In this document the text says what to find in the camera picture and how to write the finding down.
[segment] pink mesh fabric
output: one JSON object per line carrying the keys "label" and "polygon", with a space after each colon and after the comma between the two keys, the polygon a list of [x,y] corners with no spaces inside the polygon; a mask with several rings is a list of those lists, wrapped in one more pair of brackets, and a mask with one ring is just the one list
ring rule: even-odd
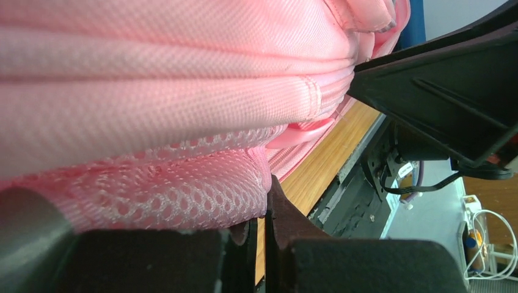
{"label": "pink mesh fabric", "polygon": [[[0,189],[40,192],[78,231],[263,215],[264,146],[339,118],[354,65],[392,50],[376,40],[398,13],[392,0],[0,0]],[[319,141],[272,169],[285,178]]]}

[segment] pink backpack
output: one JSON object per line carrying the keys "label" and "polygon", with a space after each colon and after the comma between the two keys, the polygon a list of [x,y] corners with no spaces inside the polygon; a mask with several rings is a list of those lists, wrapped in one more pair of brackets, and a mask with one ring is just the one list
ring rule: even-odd
{"label": "pink backpack", "polygon": [[265,214],[409,0],[0,0],[0,190],[77,231]]}

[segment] pink strap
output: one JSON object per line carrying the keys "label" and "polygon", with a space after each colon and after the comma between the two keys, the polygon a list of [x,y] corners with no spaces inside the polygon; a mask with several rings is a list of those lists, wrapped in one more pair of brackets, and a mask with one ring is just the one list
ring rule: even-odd
{"label": "pink strap", "polygon": [[307,130],[298,128],[297,123],[290,124],[281,135],[269,142],[266,147],[269,149],[290,148],[304,142],[310,142],[321,137],[334,122],[333,118],[323,119],[317,122],[314,128]]}

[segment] white cable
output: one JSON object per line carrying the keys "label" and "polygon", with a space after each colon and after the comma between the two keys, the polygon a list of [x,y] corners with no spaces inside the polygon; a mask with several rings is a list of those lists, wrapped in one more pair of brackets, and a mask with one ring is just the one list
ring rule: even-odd
{"label": "white cable", "polygon": [[[473,228],[475,228],[475,221],[477,221],[478,224],[479,224],[479,227],[483,231],[482,224],[480,224],[480,221],[477,219],[477,217],[480,214],[492,214],[492,215],[496,216],[497,218],[499,218],[507,226],[507,228],[509,229],[509,232],[511,233],[511,236],[513,237],[513,258],[509,262],[509,264],[507,265],[505,270],[501,271],[500,273],[497,273],[495,275],[491,275],[491,276],[488,276],[488,277],[476,277],[476,276],[468,277],[467,274],[468,274],[469,268],[475,262],[476,258],[482,253],[482,249],[483,249],[484,245],[481,245],[479,247],[478,251],[476,252],[475,256],[473,257],[473,259],[468,263],[467,268],[464,271],[463,276],[464,276],[464,278],[466,280],[494,280],[494,281],[503,280],[503,279],[508,278],[509,276],[511,276],[511,274],[516,269],[516,265],[518,264],[518,244],[517,244],[517,241],[516,241],[516,236],[514,235],[513,228],[511,227],[509,222],[507,222],[507,220],[504,217],[502,217],[500,214],[497,214],[496,212],[493,212],[493,211],[490,211],[490,210],[487,210],[487,209],[482,209],[482,210],[476,211],[475,213],[472,214],[471,222],[472,222],[472,227]],[[482,243],[484,243],[484,241],[485,241],[484,235],[485,235],[485,233],[482,234]],[[484,267],[484,270],[485,270],[486,263],[485,263],[483,258],[482,258],[482,263],[483,263],[483,267]]]}

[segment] purple wire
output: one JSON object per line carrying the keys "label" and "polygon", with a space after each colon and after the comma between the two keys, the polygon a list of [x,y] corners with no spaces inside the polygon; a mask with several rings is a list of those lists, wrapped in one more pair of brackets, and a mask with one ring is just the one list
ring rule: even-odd
{"label": "purple wire", "polygon": [[[423,185],[423,178],[425,177],[425,162],[424,161],[419,161],[419,173],[417,173],[417,184],[416,186],[421,186]],[[412,192],[406,199],[405,201],[406,202],[410,202],[412,201],[417,195],[419,194],[419,192]]]}

